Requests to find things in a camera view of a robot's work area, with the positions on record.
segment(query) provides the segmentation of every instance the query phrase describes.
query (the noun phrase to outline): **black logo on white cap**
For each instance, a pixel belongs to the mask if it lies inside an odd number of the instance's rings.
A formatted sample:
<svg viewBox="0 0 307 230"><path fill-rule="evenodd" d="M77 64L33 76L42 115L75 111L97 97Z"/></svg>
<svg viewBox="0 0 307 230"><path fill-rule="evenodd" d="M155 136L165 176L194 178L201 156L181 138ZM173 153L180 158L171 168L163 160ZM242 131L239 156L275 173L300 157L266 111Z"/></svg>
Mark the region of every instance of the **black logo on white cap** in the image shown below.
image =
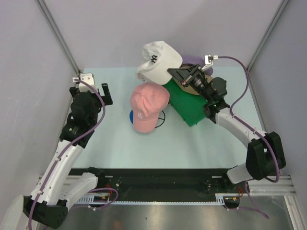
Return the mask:
<svg viewBox="0 0 307 230"><path fill-rule="evenodd" d="M152 61L152 63L156 63L157 57L157 55L152 55L152 59L150 61Z"/></svg>

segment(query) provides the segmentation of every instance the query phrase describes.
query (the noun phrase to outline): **white table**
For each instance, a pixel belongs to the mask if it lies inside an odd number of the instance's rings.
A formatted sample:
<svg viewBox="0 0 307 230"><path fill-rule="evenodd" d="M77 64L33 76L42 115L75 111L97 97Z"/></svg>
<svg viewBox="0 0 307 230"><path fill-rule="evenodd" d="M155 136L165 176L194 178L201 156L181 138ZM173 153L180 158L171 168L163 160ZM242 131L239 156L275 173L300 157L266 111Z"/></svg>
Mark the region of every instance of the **white table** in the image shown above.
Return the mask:
<svg viewBox="0 0 307 230"><path fill-rule="evenodd" d="M231 104L243 92L246 80L240 67L214 67L214 77L227 81ZM148 134L134 130L129 119L130 96L142 84L136 79L136 68L94 68L96 85L108 83L113 105L91 137L74 168L230 168L246 159L246 148L227 130L203 119L189 127L171 105L164 110L165 123ZM260 128L250 91L234 111L253 126Z"/></svg>

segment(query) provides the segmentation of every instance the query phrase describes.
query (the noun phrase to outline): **robotic arm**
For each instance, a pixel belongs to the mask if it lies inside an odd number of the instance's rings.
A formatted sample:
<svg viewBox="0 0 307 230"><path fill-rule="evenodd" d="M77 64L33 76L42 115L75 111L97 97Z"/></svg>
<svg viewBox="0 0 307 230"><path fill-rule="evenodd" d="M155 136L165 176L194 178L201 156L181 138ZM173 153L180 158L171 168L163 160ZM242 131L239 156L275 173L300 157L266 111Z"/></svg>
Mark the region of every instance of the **robotic arm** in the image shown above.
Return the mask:
<svg viewBox="0 0 307 230"><path fill-rule="evenodd" d="M98 125L98 113L103 107L98 98L99 93L97 95L92 90L99 92L94 84L94 76L85 73L80 75L80 79L85 84L80 83L78 87L70 88L73 97L71 113L59 137L55 155L30 196L24 196L24 213L54 229L63 223L69 209L84 194L97 186L100 188L106 185L104 172L89 168L75 183L62 189L74 162L94 133L91 130ZM108 85L102 84L102 88L105 95L100 97L104 105L113 104Z"/></svg>
<svg viewBox="0 0 307 230"><path fill-rule="evenodd" d="M279 173L278 169L285 167L282 142L275 132L266 133L249 125L232 112L225 102L227 95L226 81L213 78L211 82L205 79L203 71L213 65L218 56L205 56L205 66L199 65L188 69L168 69L182 86L189 85L205 100L203 111L208 119L232 133L248 149L246 163L236 166L227 172L231 183L237 184L250 179L261 180L269 175Z"/></svg>

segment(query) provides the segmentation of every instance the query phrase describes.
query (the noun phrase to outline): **cap logo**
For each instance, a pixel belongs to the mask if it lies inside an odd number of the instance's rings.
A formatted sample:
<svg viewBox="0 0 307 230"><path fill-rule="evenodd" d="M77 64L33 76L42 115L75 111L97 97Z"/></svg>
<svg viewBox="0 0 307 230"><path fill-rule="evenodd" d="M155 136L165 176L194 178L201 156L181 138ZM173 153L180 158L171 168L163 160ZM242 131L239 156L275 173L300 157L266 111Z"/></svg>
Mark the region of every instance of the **cap logo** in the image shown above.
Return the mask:
<svg viewBox="0 0 307 230"><path fill-rule="evenodd" d="M140 112L138 113L138 117L139 117L139 119L143 119L143 116Z"/></svg>
<svg viewBox="0 0 307 230"><path fill-rule="evenodd" d="M152 61L152 63L155 63L157 61L157 55L152 55L152 59L150 61Z"/></svg>

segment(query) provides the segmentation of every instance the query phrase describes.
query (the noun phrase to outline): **white cap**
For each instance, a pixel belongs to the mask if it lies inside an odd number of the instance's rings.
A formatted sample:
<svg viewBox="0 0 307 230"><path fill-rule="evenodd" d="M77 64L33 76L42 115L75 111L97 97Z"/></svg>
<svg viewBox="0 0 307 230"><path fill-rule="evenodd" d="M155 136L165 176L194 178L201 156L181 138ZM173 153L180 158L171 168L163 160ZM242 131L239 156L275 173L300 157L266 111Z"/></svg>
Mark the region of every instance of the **white cap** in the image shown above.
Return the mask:
<svg viewBox="0 0 307 230"><path fill-rule="evenodd" d="M164 85L172 79L167 72L169 68L179 68L182 64L181 55L164 41L151 42L143 46L142 64L136 70L138 79L144 77Z"/></svg>

